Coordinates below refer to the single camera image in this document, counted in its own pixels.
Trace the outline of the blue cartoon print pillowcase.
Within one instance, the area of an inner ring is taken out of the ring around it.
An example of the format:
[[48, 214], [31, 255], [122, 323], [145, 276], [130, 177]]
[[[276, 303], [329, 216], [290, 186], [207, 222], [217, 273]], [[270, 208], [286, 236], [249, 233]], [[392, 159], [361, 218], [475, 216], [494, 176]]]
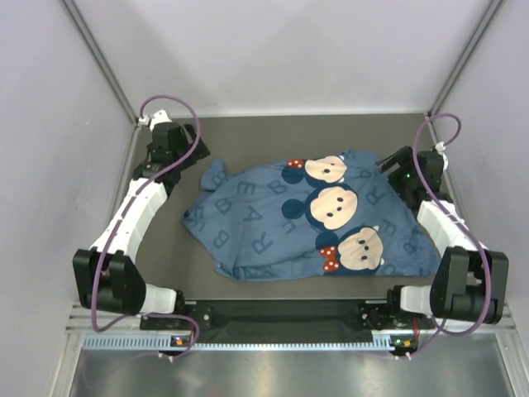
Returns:
[[440, 255], [378, 159], [348, 150], [234, 175], [216, 160], [183, 224], [237, 281], [433, 275]]

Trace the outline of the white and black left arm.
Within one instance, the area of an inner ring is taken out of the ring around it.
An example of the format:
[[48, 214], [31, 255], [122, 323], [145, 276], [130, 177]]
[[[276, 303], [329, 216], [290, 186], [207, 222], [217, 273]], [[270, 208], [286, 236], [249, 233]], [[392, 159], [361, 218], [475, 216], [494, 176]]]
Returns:
[[114, 217], [90, 248], [75, 252], [74, 276], [82, 307], [130, 316], [159, 313], [168, 327], [178, 328], [188, 316], [178, 292], [146, 283], [136, 256], [182, 172], [210, 151], [188, 123], [160, 122], [150, 132], [145, 159], [133, 170]]

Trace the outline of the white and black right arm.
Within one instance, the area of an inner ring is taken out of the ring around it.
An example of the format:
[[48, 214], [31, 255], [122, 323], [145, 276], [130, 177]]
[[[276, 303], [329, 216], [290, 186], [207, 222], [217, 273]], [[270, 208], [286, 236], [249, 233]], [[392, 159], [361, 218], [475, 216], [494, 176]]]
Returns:
[[389, 184], [441, 255], [431, 285], [397, 285], [388, 291], [386, 318], [398, 328], [416, 314], [485, 324], [503, 316], [508, 258], [469, 237], [464, 219], [441, 187], [447, 165], [439, 151], [413, 153], [409, 146], [376, 164], [378, 171], [388, 173]]

